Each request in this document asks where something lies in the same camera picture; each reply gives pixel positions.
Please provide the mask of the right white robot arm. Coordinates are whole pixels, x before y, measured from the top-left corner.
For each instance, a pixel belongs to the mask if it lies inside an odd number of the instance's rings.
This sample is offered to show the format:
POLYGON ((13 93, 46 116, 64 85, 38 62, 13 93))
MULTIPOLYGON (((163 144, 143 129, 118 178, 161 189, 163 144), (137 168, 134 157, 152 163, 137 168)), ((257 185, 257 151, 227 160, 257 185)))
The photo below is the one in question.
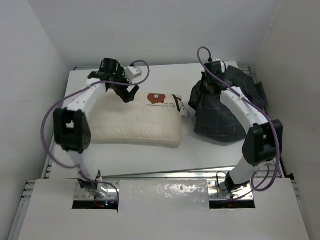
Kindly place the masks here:
POLYGON ((271 120, 263 110, 245 96, 240 87, 229 85, 215 76, 206 64, 203 62, 200 64, 205 73, 224 87, 219 100, 238 119, 246 133, 242 146, 242 158, 225 177, 226 190, 231 193, 247 182, 253 181, 260 168, 275 160, 274 174, 269 184, 263 188, 251 187, 257 192, 268 190, 275 182, 281 166, 283 124, 279 120, 271 120))

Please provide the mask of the dark plaid pillowcase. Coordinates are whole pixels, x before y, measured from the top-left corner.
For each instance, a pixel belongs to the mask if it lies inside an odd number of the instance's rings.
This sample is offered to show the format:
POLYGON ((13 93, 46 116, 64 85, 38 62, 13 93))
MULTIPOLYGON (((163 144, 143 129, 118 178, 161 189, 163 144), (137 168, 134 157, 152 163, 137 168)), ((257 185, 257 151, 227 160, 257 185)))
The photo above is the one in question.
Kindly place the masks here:
MULTIPOLYGON (((224 80, 231 80, 257 107, 264 109, 267 97, 262 83, 240 69, 229 65, 224 80)), ((233 143, 246 138, 246 132, 232 112, 220 102, 219 95, 200 93, 201 82, 192 88, 188 105, 195 110, 194 132, 220 143, 233 143)))

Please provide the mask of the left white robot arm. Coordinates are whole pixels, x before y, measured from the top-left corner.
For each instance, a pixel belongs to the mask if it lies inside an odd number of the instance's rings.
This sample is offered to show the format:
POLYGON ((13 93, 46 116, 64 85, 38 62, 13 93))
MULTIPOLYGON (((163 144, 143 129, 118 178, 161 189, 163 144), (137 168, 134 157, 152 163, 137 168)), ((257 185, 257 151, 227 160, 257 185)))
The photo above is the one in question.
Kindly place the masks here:
POLYGON ((98 99, 113 90, 124 103, 134 100, 139 85, 133 81, 142 76, 142 70, 131 64, 122 67, 111 58, 101 61, 99 70, 92 71, 78 97, 64 108, 53 112, 55 143, 68 153, 79 175, 88 182, 98 179, 99 170, 88 156, 92 142, 89 115, 98 99))

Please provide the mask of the cream pillow with bear print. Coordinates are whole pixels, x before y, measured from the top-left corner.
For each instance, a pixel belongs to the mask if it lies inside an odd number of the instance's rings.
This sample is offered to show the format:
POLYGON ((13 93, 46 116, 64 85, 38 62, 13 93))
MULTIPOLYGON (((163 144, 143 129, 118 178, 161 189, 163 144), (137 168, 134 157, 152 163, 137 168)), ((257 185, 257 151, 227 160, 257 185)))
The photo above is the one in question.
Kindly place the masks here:
POLYGON ((124 103, 113 92, 103 94, 89 115, 94 144, 178 146, 183 139, 183 118, 189 118, 182 96, 138 92, 124 103))

